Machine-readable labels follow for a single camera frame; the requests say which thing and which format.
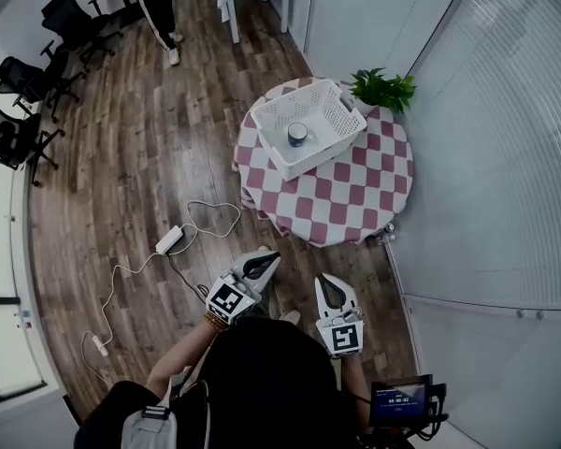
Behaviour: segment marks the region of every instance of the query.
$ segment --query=person wearing black shirt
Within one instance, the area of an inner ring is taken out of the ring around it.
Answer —
[[[124,420],[165,397],[171,376],[195,367],[206,354],[198,380],[207,383],[209,447],[349,448],[367,429],[369,406],[346,392],[369,399],[359,354],[342,358],[342,388],[324,347],[287,321],[244,317],[221,330],[204,316],[153,367],[145,385],[115,384],[87,417],[75,449],[119,449]],[[178,421],[177,447],[203,447],[192,431],[198,404],[170,409]]]

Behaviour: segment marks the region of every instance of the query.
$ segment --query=potted plant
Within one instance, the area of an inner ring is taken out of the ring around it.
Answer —
[[[415,93],[413,77],[402,79],[397,75],[385,80],[381,73],[383,70],[384,68],[359,70],[352,75],[355,78],[352,86],[355,107],[363,116],[367,116],[375,107],[386,107],[394,113],[402,113],[404,107],[410,106],[410,99]]]

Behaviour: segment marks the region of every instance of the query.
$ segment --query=sneaker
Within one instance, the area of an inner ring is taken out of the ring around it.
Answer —
[[[298,310],[290,310],[280,315],[279,321],[288,321],[293,326],[297,326],[301,319],[301,312]]]
[[[181,41],[185,39],[185,36],[183,36],[183,34],[178,30],[175,30],[174,32],[170,32],[168,35],[177,43],[181,43]]]
[[[172,49],[168,51],[168,61],[171,66],[176,66],[180,63],[179,49]]]

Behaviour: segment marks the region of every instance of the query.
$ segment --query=wooden floor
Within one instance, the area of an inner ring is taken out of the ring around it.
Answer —
[[[87,80],[58,116],[66,136],[51,151],[58,171],[42,165],[42,188],[30,196],[30,244],[42,324],[65,389],[81,417],[108,387],[83,366],[81,336],[102,340],[100,307],[116,264],[139,268],[172,225],[188,222],[190,199],[239,205],[239,176],[230,171],[233,144],[250,105],[267,89],[309,74],[268,4],[237,5],[241,42],[233,45],[215,0],[175,0],[186,40],[181,65],[170,67],[146,20],[123,29],[114,57],[96,57]],[[44,114],[44,129],[55,125]],[[196,208],[198,225],[224,232],[231,210]],[[282,254],[271,313],[301,310],[303,329],[318,338],[313,278],[326,271],[357,291],[366,320],[368,379],[414,373],[401,304],[384,249],[376,240],[326,249],[281,238],[244,210],[227,239],[200,236],[174,257],[192,283],[209,285],[234,258],[265,244]],[[111,381],[144,382],[155,361],[199,321],[203,305],[156,257],[139,275],[120,272],[107,308],[114,330],[109,357],[90,341],[90,363]]]

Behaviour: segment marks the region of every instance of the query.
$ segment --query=person's arm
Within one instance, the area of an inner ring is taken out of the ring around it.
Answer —
[[[163,355],[151,370],[146,387],[158,398],[163,398],[171,376],[181,373],[185,367],[195,367],[212,343],[218,329],[205,319],[172,349]]]
[[[367,388],[366,376],[362,368],[359,354],[346,355],[341,359],[342,387],[354,396],[370,401],[370,392]],[[370,414],[370,405],[361,399],[353,398],[355,420],[361,434],[368,431],[367,423]]]

